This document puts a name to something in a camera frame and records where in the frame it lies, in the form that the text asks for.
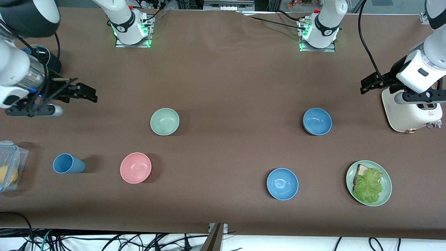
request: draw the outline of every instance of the tabletop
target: tabletop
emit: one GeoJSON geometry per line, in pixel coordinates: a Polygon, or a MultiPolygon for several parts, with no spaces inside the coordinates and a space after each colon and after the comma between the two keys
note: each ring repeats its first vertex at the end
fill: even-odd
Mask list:
{"type": "MultiPolygon", "coordinates": [[[[374,69],[357,15],[342,21],[335,53],[314,53],[299,51],[293,28],[230,11],[170,11],[146,49],[115,48],[101,9],[60,12],[62,74],[95,88],[99,100],[55,101],[66,110],[59,118],[0,114],[1,138],[29,150],[18,191],[0,194],[1,211],[23,213],[39,228],[200,233],[227,222],[237,234],[446,237],[446,131],[394,132],[380,91],[360,94],[374,69]],[[163,107],[181,120],[166,137],[149,125],[163,107]],[[327,135],[303,129],[312,107],[331,115],[327,135]],[[82,159],[85,172],[55,173],[52,161],[64,152],[82,159]],[[152,161],[140,184],[120,177],[132,152],[152,161]],[[364,206],[347,191],[346,171],[362,159],[392,179],[382,206],[364,206]],[[266,189],[278,167],[299,179],[289,201],[266,189]]],[[[416,15],[363,17],[384,73],[431,32],[416,15]]],[[[56,49],[54,38],[28,41],[56,49]]],[[[13,217],[0,224],[25,226],[13,217]]]]}

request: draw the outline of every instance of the plastic container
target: plastic container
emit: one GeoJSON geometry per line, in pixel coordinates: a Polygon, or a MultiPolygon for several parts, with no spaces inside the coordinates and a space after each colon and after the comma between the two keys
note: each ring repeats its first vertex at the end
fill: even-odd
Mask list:
{"type": "Polygon", "coordinates": [[[0,142],[0,192],[17,190],[28,150],[11,141],[0,142]]]}

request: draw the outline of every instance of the blue cup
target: blue cup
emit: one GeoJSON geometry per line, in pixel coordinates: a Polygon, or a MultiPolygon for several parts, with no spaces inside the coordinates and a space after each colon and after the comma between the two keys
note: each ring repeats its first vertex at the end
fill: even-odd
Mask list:
{"type": "Polygon", "coordinates": [[[53,170],[56,173],[80,173],[85,169],[85,163],[71,154],[63,153],[53,161],[53,170]]]}

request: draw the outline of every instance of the green leafy vegetable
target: green leafy vegetable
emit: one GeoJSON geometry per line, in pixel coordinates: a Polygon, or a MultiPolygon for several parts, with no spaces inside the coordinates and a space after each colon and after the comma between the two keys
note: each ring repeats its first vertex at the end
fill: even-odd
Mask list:
{"type": "Polygon", "coordinates": [[[382,174],[378,168],[367,169],[364,175],[356,177],[357,188],[353,190],[353,195],[362,202],[377,202],[380,198],[380,192],[383,191],[383,186],[378,182],[381,177],[382,174]]]}

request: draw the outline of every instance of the green bowl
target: green bowl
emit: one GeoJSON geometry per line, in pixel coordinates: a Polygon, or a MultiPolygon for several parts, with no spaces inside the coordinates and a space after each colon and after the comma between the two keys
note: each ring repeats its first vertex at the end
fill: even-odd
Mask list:
{"type": "Polygon", "coordinates": [[[179,125],[180,116],[170,108],[159,109],[150,119],[150,127],[153,132],[161,136],[171,135],[178,129],[179,125]]]}
{"type": "Polygon", "coordinates": [[[346,182],[347,182],[347,189],[353,196],[353,198],[355,198],[357,201],[367,206],[381,206],[382,204],[386,203],[389,200],[390,195],[392,194],[392,182],[390,180],[389,174],[386,172],[386,170],[384,170],[382,166],[370,160],[360,160],[351,165],[347,171],[346,182]],[[353,181],[355,179],[356,171],[358,170],[359,164],[363,164],[364,166],[370,168],[378,168],[380,170],[380,173],[383,175],[380,181],[381,185],[383,186],[383,191],[380,193],[380,198],[378,199],[377,202],[374,203],[362,202],[353,195],[353,186],[355,185],[353,184],[353,181]]]}

